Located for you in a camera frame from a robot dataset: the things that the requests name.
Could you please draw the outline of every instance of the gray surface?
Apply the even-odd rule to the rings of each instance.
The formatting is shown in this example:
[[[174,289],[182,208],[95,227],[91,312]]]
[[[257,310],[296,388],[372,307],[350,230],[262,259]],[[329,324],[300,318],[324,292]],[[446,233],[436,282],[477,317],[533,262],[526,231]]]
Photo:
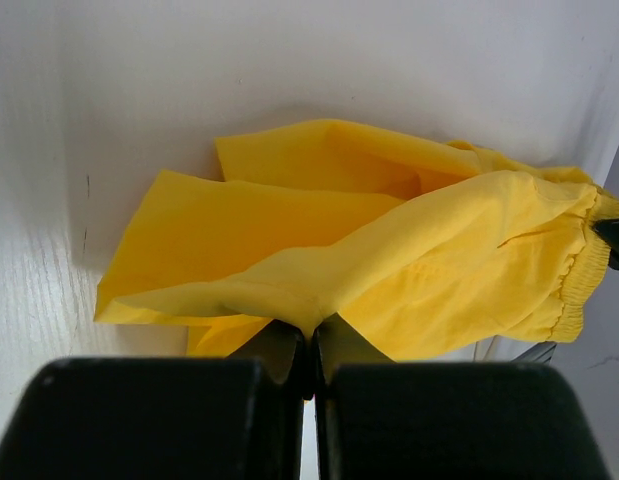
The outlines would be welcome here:
[[[619,148],[606,188],[619,197]],[[609,270],[585,306],[585,328],[551,364],[576,390],[614,478],[619,478],[619,273]]]

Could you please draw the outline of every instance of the yellow garment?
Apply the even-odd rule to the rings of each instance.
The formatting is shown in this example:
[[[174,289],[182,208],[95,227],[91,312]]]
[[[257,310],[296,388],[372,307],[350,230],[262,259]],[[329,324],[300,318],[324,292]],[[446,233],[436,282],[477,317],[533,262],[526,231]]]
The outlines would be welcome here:
[[[573,341],[619,202],[536,169],[336,120],[220,138],[226,182],[162,172],[98,287],[96,319],[190,326],[228,355],[272,318],[338,312],[394,360],[504,335]]]

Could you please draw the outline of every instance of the yellow cloth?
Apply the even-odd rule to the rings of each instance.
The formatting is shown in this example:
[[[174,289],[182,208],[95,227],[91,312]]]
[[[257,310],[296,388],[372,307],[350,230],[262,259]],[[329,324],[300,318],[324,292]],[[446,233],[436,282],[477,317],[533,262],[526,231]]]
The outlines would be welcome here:
[[[96,319],[190,326],[228,355],[271,318],[338,312],[394,360],[492,335],[573,341],[619,202],[536,169],[336,120],[220,138],[226,182],[162,172],[98,287]]]

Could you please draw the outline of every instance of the black clip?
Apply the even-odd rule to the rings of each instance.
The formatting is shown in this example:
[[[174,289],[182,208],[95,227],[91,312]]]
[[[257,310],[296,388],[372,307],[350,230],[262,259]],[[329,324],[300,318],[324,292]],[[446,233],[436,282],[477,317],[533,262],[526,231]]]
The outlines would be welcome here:
[[[600,220],[593,225],[593,231],[611,247],[609,267],[619,271],[619,218]]]

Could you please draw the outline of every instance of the white surface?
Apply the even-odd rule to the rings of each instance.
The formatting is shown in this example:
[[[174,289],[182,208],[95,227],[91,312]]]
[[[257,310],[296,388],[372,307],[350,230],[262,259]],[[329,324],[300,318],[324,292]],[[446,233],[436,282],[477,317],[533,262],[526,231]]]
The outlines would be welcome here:
[[[619,148],[605,186],[619,196]],[[619,479],[619,273],[609,272],[585,307],[578,340],[552,365],[575,389],[614,478]]]
[[[603,180],[619,0],[0,0],[0,431],[51,358],[182,351],[90,323],[159,169],[214,177],[213,136],[318,116]]]

